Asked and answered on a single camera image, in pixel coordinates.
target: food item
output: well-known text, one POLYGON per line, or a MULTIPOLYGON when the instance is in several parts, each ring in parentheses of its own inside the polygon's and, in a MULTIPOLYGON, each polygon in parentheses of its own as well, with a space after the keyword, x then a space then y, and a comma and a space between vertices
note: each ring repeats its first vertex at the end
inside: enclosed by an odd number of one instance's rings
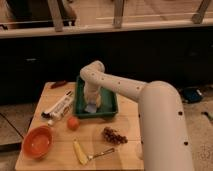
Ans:
POLYGON ((68 82, 67 81, 65 81, 65 80, 63 80, 63 81, 56 81, 55 83, 53 83, 52 85, 51 85, 51 89, 53 89, 53 88, 57 88, 57 87, 60 87, 60 86, 63 86, 63 85, 65 85, 65 84, 67 84, 68 82))
POLYGON ((70 116, 67 120, 67 127, 73 131, 77 130, 79 127, 79 120, 75 116, 70 116))
POLYGON ((99 108, 101 106, 101 95, 98 94, 97 97, 96 96, 88 96, 88 95, 84 95, 84 100, 86 102, 86 104, 95 104, 97 108, 99 108))
POLYGON ((83 149, 81 148, 81 145, 79 144, 79 142, 77 140, 73 141, 73 146, 74 146, 75 154, 76 154, 79 162, 83 165, 87 164, 89 159, 88 159, 87 155, 85 154, 85 152, 83 151, 83 149))
POLYGON ((118 134, 118 131, 110 127, 105 127, 102 132, 102 135, 106 141, 111 142, 113 144, 124 144, 128 142, 126 136, 118 134))

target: banana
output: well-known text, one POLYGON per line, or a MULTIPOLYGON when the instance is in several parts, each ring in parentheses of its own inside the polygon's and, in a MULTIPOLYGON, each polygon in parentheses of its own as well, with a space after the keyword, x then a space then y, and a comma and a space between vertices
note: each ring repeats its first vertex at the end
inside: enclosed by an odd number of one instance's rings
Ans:
POLYGON ((79 142, 77 140, 73 141, 73 146, 74 146, 75 154, 76 154, 79 162, 82 165, 87 164, 89 159, 88 159, 87 155, 84 153, 83 149, 81 148, 81 145, 79 144, 79 142))

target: orange bowl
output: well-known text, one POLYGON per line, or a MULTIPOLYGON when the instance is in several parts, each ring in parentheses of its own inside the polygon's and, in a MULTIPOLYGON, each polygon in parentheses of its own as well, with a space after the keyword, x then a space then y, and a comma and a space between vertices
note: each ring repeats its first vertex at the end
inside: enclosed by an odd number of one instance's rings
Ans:
POLYGON ((43 157, 52 145, 52 131, 48 126, 32 129, 22 143, 23 153, 33 159, 43 157))

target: toothpaste tube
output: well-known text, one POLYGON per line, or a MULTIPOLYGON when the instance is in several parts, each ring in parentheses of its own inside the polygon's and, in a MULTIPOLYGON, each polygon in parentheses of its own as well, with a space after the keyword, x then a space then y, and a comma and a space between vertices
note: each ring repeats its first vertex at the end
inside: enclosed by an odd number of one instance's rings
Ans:
POLYGON ((43 118, 50 119, 49 125, 53 125, 55 120, 61 120, 65 113, 70 109, 73 102, 73 92, 69 91, 59 101, 57 101, 52 107, 42 112, 43 118))

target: table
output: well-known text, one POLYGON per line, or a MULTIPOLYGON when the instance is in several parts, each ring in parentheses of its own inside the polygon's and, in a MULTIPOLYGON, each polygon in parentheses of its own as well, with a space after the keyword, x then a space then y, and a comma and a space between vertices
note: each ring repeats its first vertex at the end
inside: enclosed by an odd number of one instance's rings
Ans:
MULTIPOLYGON (((29 130, 47 124, 41 117, 42 111, 51 107, 68 91, 75 89, 75 83, 70 82, 62 87, 51 89, 53 83, 45 84, 38 102, 29 130)), ((41 160, 29 159, 20 151, 15 169, 25 170, 144 170, 137 103, 117 95, 119 112, 113 118, 81 119, 76 131, 66 126, 67 113, 61 121, 53 126, 53 145, 49 153, 41 160), (112 145, 103 140, 101 132, 109 126, 125 135, 128 143, 112 145), (81 165, 75 155, 73 140, 77 139, 87 154, 95 154, 110 147, 115 147, 114 153, 96 158, 87 165, 81 165)))

